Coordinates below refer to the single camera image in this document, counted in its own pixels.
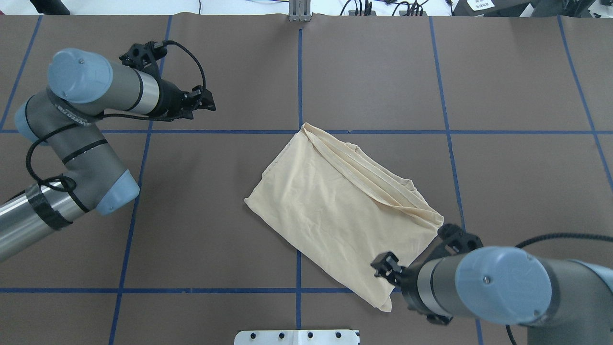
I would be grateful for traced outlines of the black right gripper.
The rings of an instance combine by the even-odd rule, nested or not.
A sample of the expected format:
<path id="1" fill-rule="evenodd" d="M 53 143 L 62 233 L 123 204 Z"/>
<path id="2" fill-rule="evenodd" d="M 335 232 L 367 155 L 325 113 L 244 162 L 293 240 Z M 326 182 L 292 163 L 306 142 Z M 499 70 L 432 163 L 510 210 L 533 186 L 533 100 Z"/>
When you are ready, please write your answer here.
<path id="1" fill-rule="evenodd" d="M 423 267 L 423 262 L 416 262 L 409 266 L 401 266 L 399 259 L 392 252 L 381 253 L 371 262 L 375 270 L 374 277 L 380 277 L 395 287 L 400 287 L 401 294 L 407 303 L 408 310 L 420 314 L 430 314 L 420 296 L 418 289 L 418 277 Z"/>

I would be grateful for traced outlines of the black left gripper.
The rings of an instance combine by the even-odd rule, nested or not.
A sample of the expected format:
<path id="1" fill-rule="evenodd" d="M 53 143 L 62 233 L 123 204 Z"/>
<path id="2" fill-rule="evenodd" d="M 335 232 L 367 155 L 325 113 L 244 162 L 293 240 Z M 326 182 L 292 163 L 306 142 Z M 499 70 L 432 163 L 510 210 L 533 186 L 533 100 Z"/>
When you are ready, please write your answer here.
<path id="1" fill-rule="evenodd" d="M 193 120 L 193 112 L 197 110 L 216 111 L 212 92 L 204 86 L 195 86 L 190 92 L 184 92 L 170 81 L 159 81 L 157 120 Z"/>

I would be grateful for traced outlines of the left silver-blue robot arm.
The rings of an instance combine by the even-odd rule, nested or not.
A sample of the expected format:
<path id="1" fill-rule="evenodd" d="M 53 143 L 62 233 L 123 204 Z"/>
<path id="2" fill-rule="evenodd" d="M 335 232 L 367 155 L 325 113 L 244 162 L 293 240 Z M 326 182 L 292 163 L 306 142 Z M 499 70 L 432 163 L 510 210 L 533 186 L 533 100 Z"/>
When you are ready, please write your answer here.
<path id="1" fill-rule="evenodd" d="M 134 44 L 113 62 L 77 48 L 57 52 L 46 87 L 14 116 L 32 144 L 25 167 L 33 184 L 1 206 L 5 261 L 96 210 L 108 215 L 136 199 L 140 186 L 98 128 L 107 118 L 171 122 L 215 111 L 206 76 L 184 91 L 161 76 L 159 61 L 175 41 Z"/>

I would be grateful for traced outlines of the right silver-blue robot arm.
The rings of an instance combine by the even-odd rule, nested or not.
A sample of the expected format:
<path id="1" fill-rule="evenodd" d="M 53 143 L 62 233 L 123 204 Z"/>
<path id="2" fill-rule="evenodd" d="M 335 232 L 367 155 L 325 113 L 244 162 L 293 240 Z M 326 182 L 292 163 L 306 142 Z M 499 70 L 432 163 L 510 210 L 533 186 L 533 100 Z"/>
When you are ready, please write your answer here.
<path id="1" fill-rule="evenodd" d="M 612 270 L 604 266 L 488 246 L 408 267 L 382 253 L 371 267 L 432 324 L 463 317 L 518 325 L 530 345 L 612 343 Z"/>

